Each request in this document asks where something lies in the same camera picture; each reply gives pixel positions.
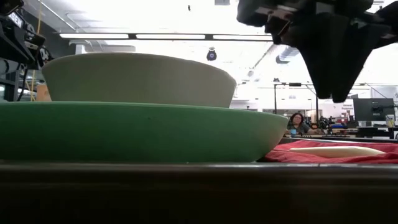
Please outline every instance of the black machine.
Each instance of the black machine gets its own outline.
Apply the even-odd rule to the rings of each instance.
[[[398,1],[240,0],[237,19],[299,49],[320,99],[344,102],[373,49],[398,41]],[[338,85],[331,85],[339,80]]]
[[[354,99],[356,121],[385,121],[395,114],[394,100],[386,98]]]
[[[45,38],[19,13],[23,5],[22,0],[0,0],[0,58],[20,63],[19,69],[38,70],[53,58]]]

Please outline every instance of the yellow cable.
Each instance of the yellow cable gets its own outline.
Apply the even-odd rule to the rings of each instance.
[[[39,21],[38,21],[38,24],[37,24],[37,34],[40,33],[40,25],[41,25],[41,22],[42,22],[42,8],[43,8],[42,1],[43,1],[43,0],[39,0],[40,7],[39,7]],[[33,87],[34,87],[34,83],[35,83],[35,74],[36,74],[36,70],[33,70],[33,75],[32,75],[32,86],[31,86],[31,88],[30,88],[30,89],[32,90],[32,91],[30,91],[30,100],[31,100],[31,101],[35,101],[35,98],[34,98],[34,96],[33,96]]]

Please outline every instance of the red towel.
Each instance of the red towel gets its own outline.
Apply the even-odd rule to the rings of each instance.
[[[385,152],[377,156],[356,156],[344,158],[324,158],[303,153],[290,152],[291,148],[321,146],[363,146]],[[393,143],[323,143],[315,141],[295,141],[280,144],[266,155],[269,162],[289,163],[362,163],[362,164],[398,164],[398,144]]]

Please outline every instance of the fluorescent light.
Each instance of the fluorescent light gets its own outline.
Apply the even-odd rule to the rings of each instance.
[[[269,35],[214,35],[219,40],[272,40]]]
[[[128,34],[60,34],[65,39],[128,39]]]
[[[201,34],[137,34],[138,39],[205,39]]]

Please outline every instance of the woman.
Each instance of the woman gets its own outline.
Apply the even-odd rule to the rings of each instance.
[[[308,125],[303,123],[304,117],[300,113],[295,113],[290,117],[290,121],[287,124],[286,133],[289,133],[290,130],[295,129],[296,133],[302,134],[322,134],[321,129],[310,129]]]

